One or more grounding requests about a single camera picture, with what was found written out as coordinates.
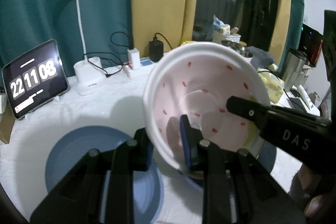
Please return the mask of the person's right hand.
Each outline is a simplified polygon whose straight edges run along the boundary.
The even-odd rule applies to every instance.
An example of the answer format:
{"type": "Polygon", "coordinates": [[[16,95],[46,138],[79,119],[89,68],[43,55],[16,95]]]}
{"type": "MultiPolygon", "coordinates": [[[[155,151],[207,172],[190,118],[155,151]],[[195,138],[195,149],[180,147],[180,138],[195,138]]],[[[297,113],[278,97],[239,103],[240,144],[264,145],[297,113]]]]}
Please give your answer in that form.
{"type": "Polygon", "coordinates": [[[335,180],[302,165],[294,175],[288,195],[303,211],[307,223],[335,221],[335,180]]]}

